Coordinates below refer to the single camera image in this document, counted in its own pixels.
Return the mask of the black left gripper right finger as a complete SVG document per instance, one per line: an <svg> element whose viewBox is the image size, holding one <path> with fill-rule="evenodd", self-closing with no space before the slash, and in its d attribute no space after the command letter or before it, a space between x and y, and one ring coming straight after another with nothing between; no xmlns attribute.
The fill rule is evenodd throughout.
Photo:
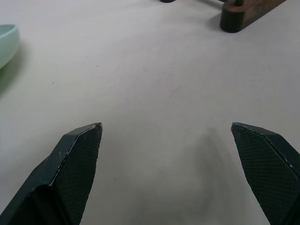
<svg viewBox="0 0 300 225"><path fill-rule="evenodd" d="M271 225L300 223L300 155L279 134L234 122L241 165Z"/></svg>

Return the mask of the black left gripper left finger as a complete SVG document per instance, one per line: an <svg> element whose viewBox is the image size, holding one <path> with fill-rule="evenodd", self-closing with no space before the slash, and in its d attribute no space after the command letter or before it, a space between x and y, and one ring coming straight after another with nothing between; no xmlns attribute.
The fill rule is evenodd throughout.
<svg viewBox="0 0 300 225"><path fill-rule="evenodd" d="M2 225L78 225L93 185L103 127L62 136L0 215Z"/></svg>

